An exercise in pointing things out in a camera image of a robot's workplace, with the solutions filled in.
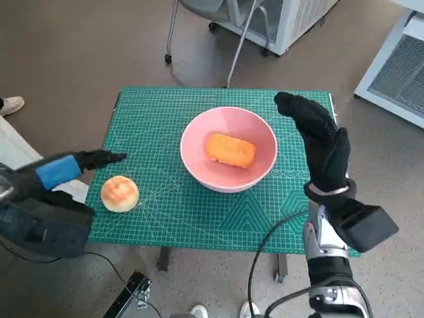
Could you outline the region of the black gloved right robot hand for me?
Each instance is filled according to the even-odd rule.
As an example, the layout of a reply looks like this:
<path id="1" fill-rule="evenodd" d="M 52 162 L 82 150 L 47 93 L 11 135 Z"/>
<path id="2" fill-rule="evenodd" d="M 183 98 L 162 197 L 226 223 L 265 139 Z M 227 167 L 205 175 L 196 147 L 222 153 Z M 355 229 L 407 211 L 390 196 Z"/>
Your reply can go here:
<path id="1" fill-rule="evenodd" d="M 346 187 L 347 130 L 316 101 L 286 92 L 277 93 L 274 101 L 279 114 L 294 120 L 303 139 L 311 183 L 325 193 Z"/>

